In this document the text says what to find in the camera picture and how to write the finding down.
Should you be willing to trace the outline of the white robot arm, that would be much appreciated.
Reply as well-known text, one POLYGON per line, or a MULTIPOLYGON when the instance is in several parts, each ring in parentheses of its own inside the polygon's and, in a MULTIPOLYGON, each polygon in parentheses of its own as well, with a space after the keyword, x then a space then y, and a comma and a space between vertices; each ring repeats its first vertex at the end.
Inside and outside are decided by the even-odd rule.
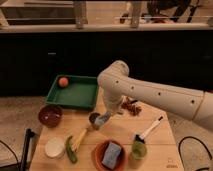
POLYGON ((213 93, 130 78, 129 67, 121 60, 104 69, 97 81, 108 111, 116 113, 123 97, 128 96, 213 132, 213 93))

